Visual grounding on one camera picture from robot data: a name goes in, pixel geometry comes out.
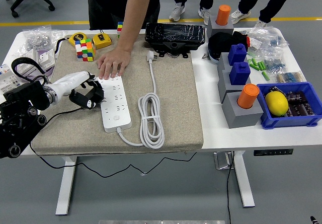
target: black wire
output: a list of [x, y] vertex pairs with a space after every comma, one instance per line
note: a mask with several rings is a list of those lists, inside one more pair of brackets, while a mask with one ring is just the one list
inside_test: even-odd
[[[45, 124], [45, 126], [54, 118], [54, 117], [56, 117], [56, 116], [58, 116], [58, 115], [61, 115], [61, 114], [66, 114], [66, 113], [72, 113], [72, 112], [75, 112], [75, 111], [78, 111], [78, 110], [80, 110], [80, 109], [84, 109], [84, 108], [82, 108], [82, 107], [80, 107], [80, 108], [77, 108], [77, 109], [74, 109], [74, 110], [71, 110], [71, 111], [66, 111], [66, 112], [60, 112], [60, 113], [57, 113], [57, 114], [55, 114], [55, 115], [53, 115], [47, 122], [46, 122], [46, 124]], [[162, 160], [160, 160], [160, 162], [157, 164], [157, 165], [155, 165], [152, 169], [150, 169], [148, 172], [143, 172], [142, 170], [140, 170], [139, 168], [137, 168], [137, 167], [135, 167], [134, 165], [132, 165], [132, 164], [130, 164], [128, 167], [126, 167], [125, 169], [123, 169], [123, 170], [120, 170], [120, 171], [118, 171], [118, 172], [115, 172], [114, 174], [111, 174], [111, 175], [107, 175], [107, 176], [104, 176], [104, 175], [101, 175], [99, 172], [97, 172], [97, 171], [95, 171], [95, 170], [93, 170], [93, 169], [91, 169], [90, 167], [88, 167], [86, 164], [84, 164], [84, 163], [78, 163], [78, 164], [75, 164], [75, 165], [64, 165], [64, 166], [60, 166], [60, 167], [56, 167], [56, 166], [53, 166], [53, 165], [51, 165], [50, 163], [48, 163], [43, 157], [41, 157], [40, 155], [38, 155], [37, 153], [36, 153], [36, 151], [31, 147], [31, 143], [29, 144], [29, 147], [31, 148], [31, 150], [35, 153], [35, 155], [37, 155], [43, 162], [45, 162], [48, 166], [50, 166], [50, 167], [52, 167], [53, 169], [62, 169], [62, 168], [65, 168], [65, 167], [76, 167], [76, 166], [78, 166], [78, 165], [83, 165], [84, 167], [86, 167], [88, 170], [90, 170], [90, 171], [92, 171], [92, 172], [94, 172], [94, 173], [96, 173], [97, 175], [99, 175], [99, 176], [101, 176], [102, 178], [108, 178], [108, 177], [112, 177], [113, 175], [116, 175], [116, 174], [118, 174], [118, 173], [121, 173], [121, 172], [123, 172], [123, 171], [125, 171], [125, 170], [127, 170], [128, 168], [130, 168], [130, 167], [133, 167], [133, 168], [135, 168], [135, 169], [137, 169], [139, 172], [141, 172], [142, 174], [144, 174], [144, 175], [147, 175], [148, 173], [150, 173], [152, 170], [154, 170], [159, 164], [161, 164], [161, 162], [163, 161], [163, 160], [165, 160], [165, 159], [167, 159], [167, 160], [172, 160], [172, 161], [181, 161], [181, 162], [189, 162], [195, 155], [196, 155], [196, 153], [197, 152], [195, 152], [188, 160], [177, 160], [177, 159], [172, 159], [172, 158], [168, 158], [168, 157], [164, 157]]]
[[33, 78], [31, 80], [31, 82], [35, 82], [38, 78], [42, 78], [44, 80], [44, 82], [41, 84], [41, 86], [43, 87], [46, 84], [46, 77], [42, 74], [40, 74], [39, 76], [36, 76], [35, 78]]
[[62, 39], [59, 39], [56, 43], [56, 50], [55, 50], [55, 54], [58, 52], [58, 49], [59, 49], [59, 44], [61, 43], [61, 41], [64, 41], [64, 40], [68, 40], [69, 38], [62, 38]]
[[45, 126], [54, 118], [54, 117], [56, 117], [56, 116], [58, 116], [58, 115], [61, 115], [61, 114], [65, 114], [65, 113], [72, 113], [72, 112], [75, 112], [75, 111], [78, 111], [78, 110], [80, 110], [80, 109], [85, 109], [85, 108], [83, 108], [83, 107], [80, 107], [80, 108], [77, 108], [77, 109], [74, 109], [74, 110], [71, 110], [71, 111], [66, 111], [66, 112], [60, 112], [60, 113], [57, 113], [57, 114], [55, 114], [55, 115], [53, 115], [47, 122], [46, 122], [46, 124], [45, 124]]
[[231, 167], [234, 165], [234, 162], [233, 162], [234, 156], [235, 156], [235, 151], [232, 152], [232, 160], [231, 160], [231, 163], [230, 163], [228, 177], [227, 177], [227, 208], [228, 208], [228, 215], [229, 215], [229, 224], [231, 224], [231, 217], [230, 217], [230, 209], [229, 209], [228, 181], [229, 181], [229, 176], [230, 176], [230, 172], [231, 172]]

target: table leg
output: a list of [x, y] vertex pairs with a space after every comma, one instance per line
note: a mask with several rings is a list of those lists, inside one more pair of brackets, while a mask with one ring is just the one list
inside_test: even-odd
[[[76, 164], [77, 157], [62, 157], [65, 160], [65, 166], [72, 166]], [[72, 181], [74, 179], [75, 167], [65, 167], [62, 175], [60, 192], [58, 197], [56, 215], [67, 215], [69, 207], [69, 199], [72, 188]]]
[[245, 151], [235, 151], [234, 166], [244, 207], [254, 207], [254, 199], [243, 159]]

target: table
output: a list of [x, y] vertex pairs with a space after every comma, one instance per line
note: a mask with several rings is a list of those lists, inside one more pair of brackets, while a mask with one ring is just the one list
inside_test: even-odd
[[[244, 28], [235, 28], [235, 30], [242, 31]], [[89, 30], [83, 32], [85, 34], [99, 33], [99, 31]], [[116, 31], [111, 30], [106, 31], [106, 33], [115, 34]], [[13, 55], [23, 42], [23, 33], [19, 33], [8, 51], [4, 64], [11, 64], [15, 59]], [[204, 138], [200, 151], [235, 151], [234, 165], [243, 205], [245, 207], [255, 206], [243, 160], [245, 150], [319, 145], [321, 144], [320, 139], [322, 139], [322, 124], [319, 123], [316, 127], [299, 126], [264, 130], [259, 121], [255, 126], [229, 129], [219, 99], [217, 66], [209, 60], [202, 59], [206, 52], [207, 43], [201, 45], [198, 50], [191, 52]], [[300, 71], [300, 67], [289, 48], [284, 49], [284, 58], [289, 72]], [[251, 71], [250, 79], [253, 84], [266, 83], [261, 74], [256, 74], [254, 71]], [[4, 98], [0, 95], [0, 102], [3, 101]], [[30, 155], [34, 155], [34, 153], [29, 148], [22, 153], [22, 156]], [[74, 156], [63, 158], [66, 165], [76, 163]], [[73, 173], [74, 168], [64, 169], [56, 214], [67, 214]]]

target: white sneaker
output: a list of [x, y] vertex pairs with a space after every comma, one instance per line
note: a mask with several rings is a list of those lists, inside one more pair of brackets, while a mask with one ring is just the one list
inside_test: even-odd
[[230, 16], [231, 16], [231, 21], [232, 24], [236, 24], [238, 23], [241, 19], [245, 19], [248, 18], [251, 15], [251, 11], [249, 11], [246, 14], [241, 13], [241, 11], [239, 11], [238, 9], [233, 12]]
[[267, 26], [267, 23], [264, 23], [263, 21], [260, 21], [259, 19], [256, 21], [256, 24], [254, 28], [264, 28]]
[[169, 19], [171, 21], [177, 22], [180, 19], [180, 15], [185, 12], [185, 6], [181, 6], [181, 3], [176, 4], [175, 8], [172, 10]]
[[209, 9], [199, 9], [198, 15], [203, 18], [203, 22], [205, 25], [208, 25], [209, 18], [210, 18], [210, 10]]

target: person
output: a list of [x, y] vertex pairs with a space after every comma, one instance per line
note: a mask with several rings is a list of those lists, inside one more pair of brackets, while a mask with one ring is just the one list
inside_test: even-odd
[[[232, 23], [236, 24], [241, 19], [251, 15], [251, 9], [256, 5], [258, 0], [240, 0], [238, 9], [231, 14]], [[272, 18], [280, 11], [286, 0], [269, 0], [267, 6], [260, 11], [259, 19], [255, 27], [266, 27]]]
[[[187, 0], [175, 0], [175, 7], [170, 14], [170, 20], [177, 22], [180, 19], [180, 15], [185, 12], [185, 3]], [[205, 25], [208, 25], [209, 17], [211, 14], [210, 8], [212, 7], [213, 0], [200, 0], [200, 8], [198, 15], [203, 18]]]
[[89, 0], [91, 30], [116, 29], [123, 22], [116, 47], [97, 60], [100, 79], [124, 73], [140, 29], [147, 22], [157, 22], [159, 11], [159, 0]]

